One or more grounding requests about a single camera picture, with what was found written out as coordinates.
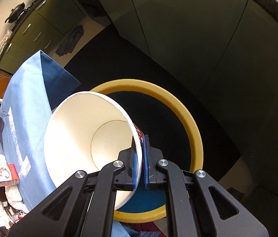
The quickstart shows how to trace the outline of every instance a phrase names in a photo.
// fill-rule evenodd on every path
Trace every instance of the drawer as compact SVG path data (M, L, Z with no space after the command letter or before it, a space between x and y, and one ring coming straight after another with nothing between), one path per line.
M63 38L63 35L51 26L47 36L42 40L36 50L42 50L48 54Z
M14 74L31 55L16 44L10 43L0 60L0 69Z
M36 11L32 11L30 15L24 20L20 25L19 29L14 34L11 42L22 47L25 41L28 39L30 34L43 20L43 17L39 15Z
M40 42L47 36L51 27L52 26L46 20L42 20L29 35L28 39L22 45L22 48L29 53L35 53Z
M73 30L84 18L72 0L44 0L35 10L63 35Z

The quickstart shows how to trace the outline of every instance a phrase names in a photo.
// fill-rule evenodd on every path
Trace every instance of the black floor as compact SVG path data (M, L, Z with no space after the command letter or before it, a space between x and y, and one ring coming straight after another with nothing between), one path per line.
M240 153L233 142L220 127L216 120L206 111L200 102L165 69L146 56L138 48L119 36L113 25L108 26L89 43L87 43L66 65L65 69L75 76L82 84L75 91L88 91L107 81L123 78L133 78L148 81L159 85L175 95L192 114L202 137L204 149L204 165L206 170L216 180L225 175L239 159ZM134 108L124 107L145 134L149 134L150 144L159 149L171 150L175 147L182 149L183 141L169 141L169 130L173 133L173 127L166 122L148 119L143 114L135 115ZM186 133L180 132L180 127L174 128L176 136L184 139ZM173 152L178 164L185 161L181 156Z

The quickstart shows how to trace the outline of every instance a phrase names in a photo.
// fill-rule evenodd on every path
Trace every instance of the kitchen counter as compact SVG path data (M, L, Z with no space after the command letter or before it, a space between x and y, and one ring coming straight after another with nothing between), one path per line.
M25 15L21 15L22 19L20 21L17 21L17 23L15 24L15 26L12 28L12 35L10 36L10 38L8 39L6 45L4 46L4 49L2 50L1 54L0 54L0 60L2 58L2 56L4 55L8 45L11 43L11 40L13 38L13 36L15 35L15 33L17 32L17 30L19 29L19 27L22 25L22 23L26 20L26 18L28 17L28 15L30 15L30 13L32 11L35 10L35 8L44 0L35 0L28 8L27 11L25 12Z
M49 54L85 16L76 0L35 0L12 28L0 54L0 69L14 74L38 50Z

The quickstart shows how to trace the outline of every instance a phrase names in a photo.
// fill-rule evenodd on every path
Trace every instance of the light blue fabric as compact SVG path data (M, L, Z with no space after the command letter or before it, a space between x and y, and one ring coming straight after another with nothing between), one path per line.
M29 210L55 190L45 163L45 130L51 109L78 85L77 79L39 51L16 71L4 94L0 146L7 162L15 165L19 191Z
M120 224L120 222L114 220L112 225L112 234L111 237L130 237L124 227Z

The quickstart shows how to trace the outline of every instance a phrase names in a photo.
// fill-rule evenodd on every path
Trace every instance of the clutter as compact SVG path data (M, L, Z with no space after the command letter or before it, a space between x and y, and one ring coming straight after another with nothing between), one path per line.
M13 164L0 164L0 187L19 184L19 177Z
M19 188L17 185L11 185L5 187L5 195L9 204L17 210L24 211L25 213L29 213L28 208L22 202L22 197L19 192Z
M12 207L8 206L4 208L5 212L9 215L11 221L13 223L17 223L19 221L19 212L16 212Z
M19 220L21 220L22 218L24 218L26 214L23 212L23 211L20 211L20 214L19 214Z

